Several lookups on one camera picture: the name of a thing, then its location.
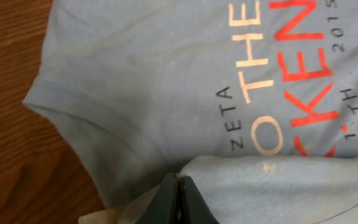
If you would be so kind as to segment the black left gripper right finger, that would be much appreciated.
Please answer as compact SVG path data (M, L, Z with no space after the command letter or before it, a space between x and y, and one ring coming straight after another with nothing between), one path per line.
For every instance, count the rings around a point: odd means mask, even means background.
M190 176L181 179L183 218L186 224L219 224Z

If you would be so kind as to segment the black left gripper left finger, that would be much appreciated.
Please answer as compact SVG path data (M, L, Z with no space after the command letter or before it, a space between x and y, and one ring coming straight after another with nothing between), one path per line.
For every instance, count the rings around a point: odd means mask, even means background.
M176 217L178 181L175 174L167 174L154 198L136 224L174 224Z

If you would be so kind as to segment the light blue printed t-shirt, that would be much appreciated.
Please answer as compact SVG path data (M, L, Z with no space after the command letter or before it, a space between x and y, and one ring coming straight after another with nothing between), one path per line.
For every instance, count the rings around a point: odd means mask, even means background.
M170 173L219 223L358 223L358 0L55 1L24 104L117 223Z

